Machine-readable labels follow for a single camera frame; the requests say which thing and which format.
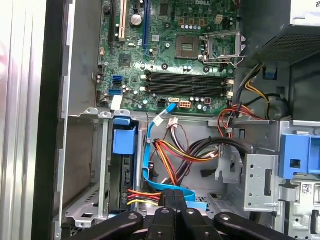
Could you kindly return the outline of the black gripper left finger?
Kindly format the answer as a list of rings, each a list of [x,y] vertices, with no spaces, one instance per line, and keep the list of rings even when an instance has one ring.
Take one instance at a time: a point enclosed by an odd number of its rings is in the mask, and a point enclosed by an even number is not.
[[[173,240],[178,191],[166,189],[147,216],[127,211],[83,231],[85,240]]]

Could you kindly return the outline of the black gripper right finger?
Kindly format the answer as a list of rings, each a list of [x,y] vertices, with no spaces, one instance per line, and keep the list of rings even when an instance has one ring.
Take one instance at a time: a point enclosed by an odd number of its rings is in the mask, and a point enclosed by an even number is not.
[[[184,240],[290,240],[291,237],[231,212],[220,212],[208,223],[202,213],[188,208],[184,193],[174,191],[182,226],[177,233]]]

